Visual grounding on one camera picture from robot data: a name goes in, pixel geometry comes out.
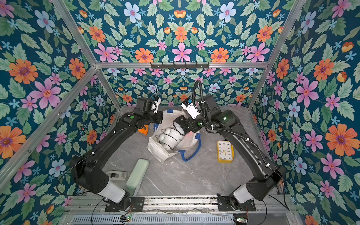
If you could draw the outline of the white canvas tote bag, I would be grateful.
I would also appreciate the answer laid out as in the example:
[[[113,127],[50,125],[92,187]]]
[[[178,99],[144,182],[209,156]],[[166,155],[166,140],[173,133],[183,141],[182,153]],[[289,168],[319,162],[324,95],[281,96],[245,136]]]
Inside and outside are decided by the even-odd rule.
[[[167,109],[164,111],[161,124],[154,124],[154,133],[149,137],[147,150],[161,163],[176,154],[180,154],[184,162],[191,160],[202,146],[200,132],[181,134],[173,121],[186,116],[183,111]]]

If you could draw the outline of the yellow square alarm clock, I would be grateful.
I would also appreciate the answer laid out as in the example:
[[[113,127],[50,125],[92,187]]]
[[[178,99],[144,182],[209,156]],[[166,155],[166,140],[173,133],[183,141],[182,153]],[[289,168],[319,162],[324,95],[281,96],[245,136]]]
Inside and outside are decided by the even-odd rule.
[[[230,164],[234,160],[233,146],[229,141],[217,141],[217,161],[219,163]]]

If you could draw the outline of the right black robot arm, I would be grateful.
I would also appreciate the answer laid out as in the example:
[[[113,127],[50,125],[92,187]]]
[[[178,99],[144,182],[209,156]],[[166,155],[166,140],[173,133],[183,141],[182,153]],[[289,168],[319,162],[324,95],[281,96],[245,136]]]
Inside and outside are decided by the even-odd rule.
[[[188,114],[186,131],[196,133],[205,128],[209,133],[218,133],[250,168],[253,178],[229,195],[228,202],[234,210],[241,210],[249,200],[262,201],[283,181],[285,167],[276,165],[261,151],[233,111],[222,111],[212,95],[204,95],[200,81],[195,82],[191,97],[183,101],[182,107]]]

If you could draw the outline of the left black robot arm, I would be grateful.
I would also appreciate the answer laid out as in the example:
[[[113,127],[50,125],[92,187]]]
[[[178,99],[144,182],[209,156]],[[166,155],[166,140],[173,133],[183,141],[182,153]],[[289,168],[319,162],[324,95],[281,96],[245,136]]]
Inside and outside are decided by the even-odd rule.
[[[69,166],[76,184],[106,198],[121,211],[130,206],[129,192],[118,187],[103,171],[103,167],[117,149],[138,130],[151,123],[160,124],[163,112],[158,110],[161,99],[141,97],[132,112],[123,114],[115,127],[94,148],[82,156],[74,156]]]

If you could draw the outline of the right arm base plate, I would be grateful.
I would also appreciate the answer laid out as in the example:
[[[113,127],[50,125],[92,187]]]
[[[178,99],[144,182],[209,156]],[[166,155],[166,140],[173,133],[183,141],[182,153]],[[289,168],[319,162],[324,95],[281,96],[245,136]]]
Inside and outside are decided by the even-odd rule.
[[[222,196],[217,194],[217,206],[220,212],[255,212],[254,200],[245,203],[238,202],[233,196]]]

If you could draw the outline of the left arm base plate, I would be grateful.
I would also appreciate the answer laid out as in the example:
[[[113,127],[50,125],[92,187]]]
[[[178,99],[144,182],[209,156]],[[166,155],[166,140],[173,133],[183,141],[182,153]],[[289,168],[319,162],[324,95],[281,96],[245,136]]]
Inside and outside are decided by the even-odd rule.
[[[105,212],[142,212],[144,197],[125,197],[119,203],[108,200]]]

